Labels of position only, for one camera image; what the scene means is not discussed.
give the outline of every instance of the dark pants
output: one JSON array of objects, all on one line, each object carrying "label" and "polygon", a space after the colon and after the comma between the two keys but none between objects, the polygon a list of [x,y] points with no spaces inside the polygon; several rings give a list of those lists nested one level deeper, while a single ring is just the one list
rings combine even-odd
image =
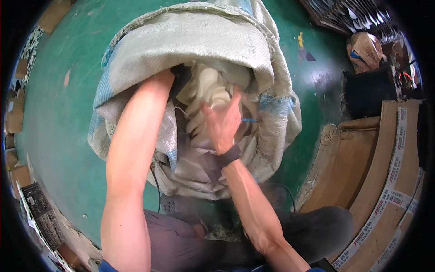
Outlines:
[{"label": "dark pants", "polygon": [[[339,207],[308,213],[277,211],[285,239],[312,263],[343,250],[352,239],[352,214]],[[193,227],[170,215],[145,210],[153,271],[204,271],[252,267],[265,262],[252,244],[198,239]]]}]

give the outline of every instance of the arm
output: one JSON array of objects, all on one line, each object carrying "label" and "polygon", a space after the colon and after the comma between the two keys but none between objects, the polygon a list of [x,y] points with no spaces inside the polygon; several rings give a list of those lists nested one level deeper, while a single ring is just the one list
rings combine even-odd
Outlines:
[{"label": "arm", "polygon": [[[201,109],[217,154],[226,153],[233,145],[241,120],[240,98],[240,92],[235,91],[224,112],[215,112],[206,103]],[[275,271],[309,270],[308,263],[284,239],[275,211],[242,161],[235,160],[223,171],[246,233],[272,268]]]},{"label": "arm", "polygon": [[143,192],[173,81],[169,70],[144,81],[125,107],[107,154],[101,246],[104,260],[120,272],[151,270]]}]

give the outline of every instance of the plastic crate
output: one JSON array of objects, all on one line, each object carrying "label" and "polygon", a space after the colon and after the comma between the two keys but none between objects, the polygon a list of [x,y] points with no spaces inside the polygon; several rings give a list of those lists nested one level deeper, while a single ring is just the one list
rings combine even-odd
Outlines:
[{"label": "plastic crate", "polygon": [[53,210],[42,193],[41,187],[39,187],[38,183],[22,187],[21,190],[23,191],[26,202],[32,211],[33,218],[36,219]]},{"label": "plastic crate", "polygon": [[65,238],[60,231],[54,211],[46,212],[35,220],[45,241],[47,241],[53,251],[56,250],[65,241]]}]

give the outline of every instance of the right arm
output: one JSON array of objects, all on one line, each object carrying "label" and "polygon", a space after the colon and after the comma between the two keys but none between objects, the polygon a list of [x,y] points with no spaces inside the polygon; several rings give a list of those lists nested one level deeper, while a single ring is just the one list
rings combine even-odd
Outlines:
[{"label": "right arm", "polygon": [[[203,104],[201,110],[217,154],[226,153],[233,145],[241,120],[240,98],[235,86],[234,96],[225,111],[215,112],[208,104]],[[278,216],[242,161],[233,161],[223,171],[246,233],[272,268],[275,271],[309,270],[308,263],[284,239]]]}]

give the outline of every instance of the green floor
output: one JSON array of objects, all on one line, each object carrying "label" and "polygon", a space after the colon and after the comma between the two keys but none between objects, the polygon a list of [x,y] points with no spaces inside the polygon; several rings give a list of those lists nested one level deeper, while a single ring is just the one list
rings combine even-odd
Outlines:
[{"label": "green floor", "polygon": [[[114,34],[132,19],[180,2],[78,0],[38,46],[26,89],[23,132],[16,134],[20,160],[25,162],[27,152],[58,208],[97,245],[106,194],[105,162],[89,147],[87,132],[102,75],[101,58]],[[302,132],[286,150],[272,179],[296,194],[310,171],[321,127],[340,121],[341,72],[352,68],[345,39],[312,26],[297,0],[264,4],[278,26],[302,108]],[[298,56],[300,32],[305,49],[317,61],[307,62]],[[148,184],[144,207],[156,210],[157,205],[157,190]]]}]

